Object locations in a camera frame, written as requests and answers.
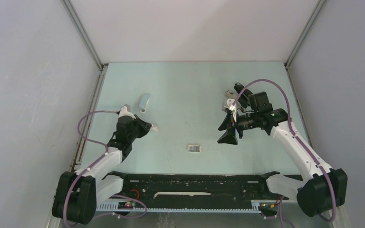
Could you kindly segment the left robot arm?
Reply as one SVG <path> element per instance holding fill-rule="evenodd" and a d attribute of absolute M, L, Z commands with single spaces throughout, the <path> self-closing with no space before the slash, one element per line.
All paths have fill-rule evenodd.
<path fill-rule="evenodd" d="M 131 184 L 111 172 L 121 164 L 132 151 L 136 139 L 146 136 L 156 126 L 141 120 L 137 115 L 120 115 L 116 130 L 105 151 L 90 165 L 74 172 L 61 174 L 54 202 L 52 216 L 63 219 L 68 227 L 88 224 L 96 213 L 97 205 L 117 195 L 129 196 Z"/>

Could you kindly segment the white staple box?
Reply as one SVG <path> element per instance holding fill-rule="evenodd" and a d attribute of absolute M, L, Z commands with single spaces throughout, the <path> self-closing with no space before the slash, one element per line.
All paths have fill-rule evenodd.
<path fill-rule="evenodd" d="M 152 124 L 151 128 L 150 128 L 151 131 L 155 131 L 155 132 L 159 132 L 159 128 L 157 125 L 154 125 Z"/>

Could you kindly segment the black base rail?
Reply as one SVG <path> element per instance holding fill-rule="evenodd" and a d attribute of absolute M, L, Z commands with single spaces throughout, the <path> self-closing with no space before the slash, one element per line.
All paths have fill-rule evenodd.
<path fill-rule="evenodd" d="M 259 207 L 278 203 L 263 175 L 121 174 L 120 195 L 111 197 L 97 211 L 114 212 L 227 212 L 258 213 Z"/>

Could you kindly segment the light blue stapler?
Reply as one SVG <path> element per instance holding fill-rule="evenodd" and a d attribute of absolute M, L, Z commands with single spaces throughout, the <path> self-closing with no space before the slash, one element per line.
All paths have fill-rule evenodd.
<path fill-rule="evenodd" d="M 142 98 L 141 98 L 140 103 L 139 103 L 140 113 L 145 113 L 147 111 L 149 100 L 150 100 L 150 95 L 149 94 L 142 95 Z"/>

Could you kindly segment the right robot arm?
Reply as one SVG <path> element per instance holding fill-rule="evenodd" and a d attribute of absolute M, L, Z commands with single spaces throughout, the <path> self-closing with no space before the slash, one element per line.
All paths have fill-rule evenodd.
<path fill-rule="evenodd" d="M 264 174 L 265 181 L 257 186 L 265 199 L 274 194 L 295 200 L 309 217 L 344 205 L 348 176 L 343 169 L 333 169 L 308 145 L 284 109 L 274 109 L 265 92 L 245 97 L 250 110 L 239 115 L 239 107 L 232 98 L 225 98 L 222 110 L 226 112 L 218 130 L 224 134 L 219 144 L 236 145 L 243 131 L 260 128 L 282 147 L 300 172 L 301 180 L 287 177 L 277 171 Z"/>

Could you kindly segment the staple tray box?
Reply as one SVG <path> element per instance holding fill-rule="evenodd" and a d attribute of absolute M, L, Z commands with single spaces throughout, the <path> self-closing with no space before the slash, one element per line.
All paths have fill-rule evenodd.
<path fill-rule="evenodd" d="M 188 152 L 201 152 L 202 147 L 200 145 L 196 145 L 196 144 L 189 144 L 187 146 L 187 150 L 188 150 Z"/>

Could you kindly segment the beige and black stapler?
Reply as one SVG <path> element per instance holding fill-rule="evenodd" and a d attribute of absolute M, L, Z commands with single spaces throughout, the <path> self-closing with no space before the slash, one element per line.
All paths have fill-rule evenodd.
<path fill-rule="evenodd" d="M 235 99 L 236 99 L 236 97 L 237 97 L 237 95 L 236 95 L 234 92 L 230 91 L 230 90 L 227 90 L 227 91 L 225 92 L 225 95 L 226 95 L 226 97 L 227 97 L 228 99 L 233 99 L 233 100 L 235 100 Z"/>

